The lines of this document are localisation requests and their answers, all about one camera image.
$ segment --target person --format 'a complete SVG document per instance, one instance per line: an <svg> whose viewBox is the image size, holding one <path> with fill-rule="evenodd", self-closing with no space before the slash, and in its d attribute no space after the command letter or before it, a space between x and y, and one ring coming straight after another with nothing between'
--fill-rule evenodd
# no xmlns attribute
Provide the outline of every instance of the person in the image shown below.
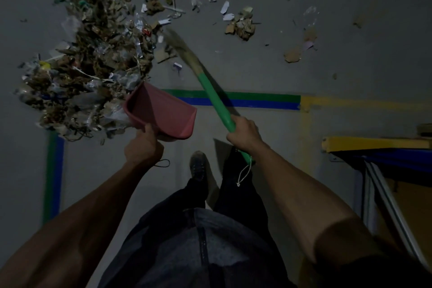
<svg viewBox="0 0 432 288"><path fill-rule="evenodd" d="M261 168L304 254L329 274L332 287L430 286L427 271L386 256L353 210L264 143L253 121L232 119L236 129L227 139L235 148L225 161L214 209L204 208L207 164L195 152L187 186L140 219L99 287L294 286L269 233L252 172L240 173L248 165L238 150ZM27 241L1 269L0 287L85 287L138 182L163 151L150 125L137 131L122 168Z"/></svg>

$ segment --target dustpan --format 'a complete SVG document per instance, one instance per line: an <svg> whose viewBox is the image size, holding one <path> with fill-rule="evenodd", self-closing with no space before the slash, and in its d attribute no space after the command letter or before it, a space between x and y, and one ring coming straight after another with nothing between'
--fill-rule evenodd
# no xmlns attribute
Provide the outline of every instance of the dustpan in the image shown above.
<svg viewBox="0 0 432 288"><path fill-rule="evenodd" d="M123 109L136 128L150 123L175 139L187 139L194 131L197 109L147 82L129 95Z"/></svg>

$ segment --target person's right arm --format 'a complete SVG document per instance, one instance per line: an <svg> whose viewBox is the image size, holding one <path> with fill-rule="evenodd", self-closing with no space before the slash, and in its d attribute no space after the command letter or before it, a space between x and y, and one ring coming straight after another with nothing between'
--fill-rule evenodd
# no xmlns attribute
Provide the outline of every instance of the person's right arm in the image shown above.
<svg viewBox="0 0 432 288"><path fill-rule="evenodd" d="M232 119L236 130L227 135L228 141L249 153L262 169L310 261L339 269L356 259L380 254L361 219L341 198L265 144L253 121L240 116Z"/></svg>

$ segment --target yellow bar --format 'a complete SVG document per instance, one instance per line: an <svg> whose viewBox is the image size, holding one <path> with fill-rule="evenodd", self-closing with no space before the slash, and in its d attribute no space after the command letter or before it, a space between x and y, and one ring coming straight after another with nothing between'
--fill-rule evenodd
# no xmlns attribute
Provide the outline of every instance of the yellow bar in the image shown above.
<svg viewBox="0 0 432 288"><path fill-rule="evenodd" d="M333 151L356 151L362 149L408 148L431 149L429 140L422 139L386 139L386 138L358 138L358 137L324 137L322 149Z"/></svg>

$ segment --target forearm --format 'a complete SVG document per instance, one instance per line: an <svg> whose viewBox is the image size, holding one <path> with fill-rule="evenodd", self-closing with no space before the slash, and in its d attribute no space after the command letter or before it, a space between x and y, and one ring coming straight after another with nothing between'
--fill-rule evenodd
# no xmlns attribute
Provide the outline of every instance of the forearm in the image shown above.
<svg viewBox="0 0 432 288"><path fill-rule="evenodd" d="M345 240L348 245L358 244L366 255L376 251L372 237L359 217L325 185L297 169L264 143L255 148L252 157L261 167L276 203L312 262L316 262L317 242L321 242L323 236L326 237L324 258L330 258L329 261L336 267L363 253L355 250L346 257L346 249L328 247L328 231L332 231L333 237L338 235L338 239ZM338 230L333 232L332 228L341 223L343 233Z"/></svg>
<svg viewBox="0 0 432 288"><path fill-rule="evenodd" d="M84 287L146 171L125 164L44 225L4 265L0 287Z"/></svg>

